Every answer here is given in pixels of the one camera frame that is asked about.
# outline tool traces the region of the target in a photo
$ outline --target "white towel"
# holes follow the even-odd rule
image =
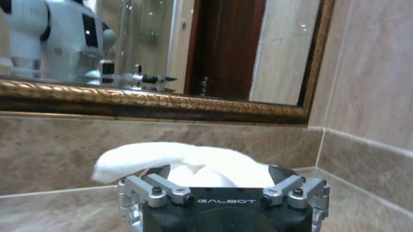
[[[265,188],[273,186],[268,165],[223,148],[180,143],[137,143],[106,151],[92,180],[110,183],[148,168],[170,165],[168,181],[185,187]]]

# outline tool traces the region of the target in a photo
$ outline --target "marble tile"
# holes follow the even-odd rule
[[[172,48],[172,61],[169,67],[168,76],[176,78],[174,81],[168,83],[168,87],[174,89],[174,93],[182,94],[185,84],[185,72],[186,72],[186,53],[188,53],[188,42],[192,27],[192,10],[193,0],[178,0],[177,2],[177,13],[174,22],[173,32],[173,48]],[[186,28],[181,29],[181,24],[186,24]]]
[[[327,41],[323,51],[320,70],[313,93],[308,126],[321,127],[325,118],[327,103],[332,88],[335,69],[338,68],[339,50],[343,43],[343,32],[351,8],[350,0],[335,0]]]
[[[413,217],[342,183],[331,174],[313,170],[299,173],[321,178],[329,185],[328,217],[320,232],[410,232]]]
[[[413,211],[413,157],[328,131],[319,155],[319,168]]]
[[[261,41],[312,37],[317,8],[319,0],[268,0]]]
[[[413,149],[413,1],[355,0],[325,127]]]
[[[315,165],[321,132],[304,128],[0,117],[0,195],[98,186],[93,164],[137,142],[229,148],[285,168]]]
[[[251,101],[296,105],[311,38],[283,38],[260,43]]]
[[[0,231],[125,232],[116,187],[0,199]]]
[[[268,0],[249,100],[296,105],[319,1]]]

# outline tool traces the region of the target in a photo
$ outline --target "screw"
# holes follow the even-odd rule
[[[265,197],[265,196],[260,197],[260,204],[264,207],[269,206],[269,199],[268,199],[268,197]]]
[[[301,194],[303,194],[303,191],[301,191],[301,188],[295,188],[293,190],[292,190],[292,194],[293,194],[293,196],[301,196]]]
[[[184,204],[185,206],[190,206],[190,205],[193,204],[193,202],[194,202],[193,196],[192,196],[192,195],[185,196],[185,198],[184,198],[184,200],[182,200],[182,204]]]
[[[152,187],[152,194],[158,195],[160,193],[161,193],[161,187],[160,186]]]

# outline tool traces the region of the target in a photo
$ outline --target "silver metal bracket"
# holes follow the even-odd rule
[[[283,197],[288,192],[301,186],[301,177],[292,175],[279,182],[273,187],[263,189],[263,200],[265,206],[273,206],[281,204]]]
[[[320,222],[328,216],[329,186],[319,178],[311,178],[300,188],[288,192],[289,207],[304,209],[312,207],[312,232],[319,232]]]
[[[142,231],[138,210],[142,204],[158,208],[166,204],[166,196],[176,204],[186,205],[193,202],[189,188],[174,185],[157,174],[142,178],[133,175],[122,178],[117,182],[117,191],[118,211],[128,221],[130,232]]]
[[[185,205],[193,202],[189,188],[174,185],[156,174],[146,175],[144,181],[153,186],[160,186],[174,204]]]

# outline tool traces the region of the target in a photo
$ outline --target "mirror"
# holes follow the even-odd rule
[[[1,4],[2,78],[307,113],[332,0],[29,3],[35,18],[22,35]]]

